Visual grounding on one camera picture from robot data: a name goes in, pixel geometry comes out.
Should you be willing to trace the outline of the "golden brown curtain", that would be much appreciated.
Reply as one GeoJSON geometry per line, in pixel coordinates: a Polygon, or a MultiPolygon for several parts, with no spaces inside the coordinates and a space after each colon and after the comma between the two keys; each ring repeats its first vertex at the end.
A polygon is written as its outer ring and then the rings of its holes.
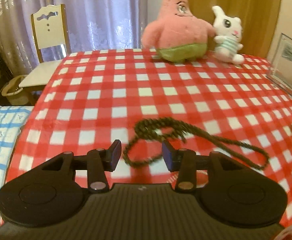
{"type": "Polygon", "coordinates": [[[242,21],[242,53],[266,58],[276,29],[281,0],[188,0],[198,18],[213,23],[212,7],[242,21]]]}

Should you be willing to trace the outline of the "beige waste bin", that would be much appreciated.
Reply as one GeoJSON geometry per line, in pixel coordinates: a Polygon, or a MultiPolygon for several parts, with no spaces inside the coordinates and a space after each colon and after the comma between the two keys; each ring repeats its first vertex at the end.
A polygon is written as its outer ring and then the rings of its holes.
{"type": "Polygon", "coordinates": [[[19,86],[25,77],[26,75],[14,77],[1,90],[1,95],[13,106],[24,106],[30,103],[30,94],[19,86]]]}

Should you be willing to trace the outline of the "white bunny plush toy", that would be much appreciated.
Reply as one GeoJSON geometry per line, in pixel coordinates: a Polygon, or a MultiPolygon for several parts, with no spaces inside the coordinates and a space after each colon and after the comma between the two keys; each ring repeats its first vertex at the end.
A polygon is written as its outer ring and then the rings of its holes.
{"type": "Polygon", "coordinates": [[[243,48],[241,19],[227,16],[218,5],[213,6],[212,11],[215,15],[215,58],[226,63],[242,64],[244,57],[238,53],[243,48]]]}

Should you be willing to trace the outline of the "white wooden chair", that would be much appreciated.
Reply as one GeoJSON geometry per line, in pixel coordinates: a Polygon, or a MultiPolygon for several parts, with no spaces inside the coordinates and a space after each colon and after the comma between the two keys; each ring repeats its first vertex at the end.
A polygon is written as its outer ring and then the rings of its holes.
{"type": "Polygon", "coordinates": [[[66,5],[47,5],[31,14],[32,34],[39,64],[28,74],[19,87],[26,92],[42,91],[61,60],[44,61],[42,50],[63,46],[66,55],[71,53],[66,5]]]}

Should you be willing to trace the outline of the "red white checkered tablecloth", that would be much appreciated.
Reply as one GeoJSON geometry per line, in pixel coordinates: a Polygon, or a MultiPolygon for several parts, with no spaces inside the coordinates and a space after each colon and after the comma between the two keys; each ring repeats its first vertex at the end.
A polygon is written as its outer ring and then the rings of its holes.
{"type": "Polygon", "coordinates": [[[172,64],[152,50],[72,53],[45,86],[16,143],[7,180],[64,151],[84,155],[118,139],[127,144],[144,118],[169,116],[211,135],[263,148],[263,174],[288,195],[282,224],[292,224],[292,97],[267,78],[270,63],[240,66],[212,55],[172,64]]]}

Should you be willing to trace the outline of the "lilac sheer curtain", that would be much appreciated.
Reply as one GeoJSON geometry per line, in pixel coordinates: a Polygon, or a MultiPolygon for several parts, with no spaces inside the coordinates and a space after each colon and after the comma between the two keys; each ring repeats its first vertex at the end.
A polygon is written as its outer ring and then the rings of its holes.
{"type": "Polygon", "coordinates": [[[138,48],[147,24],[147,0],[0,0],[0,53],[15,75],[38,64],[31,15],[64,4],[73,52],[138,48]]]}

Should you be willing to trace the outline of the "pink starfish plush toy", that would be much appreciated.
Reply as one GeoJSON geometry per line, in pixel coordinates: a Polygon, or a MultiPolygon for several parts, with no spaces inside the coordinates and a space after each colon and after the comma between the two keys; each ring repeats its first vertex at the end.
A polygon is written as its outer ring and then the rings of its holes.
{"type": "Polygon", "coordinates": [[[207,52],[208,38],[215,35],[213,26],[195,17],[188,0],[163,0],[158,17],[150,22],[142,35],[144,49],[173,63],[202,58],[207,52]]]}

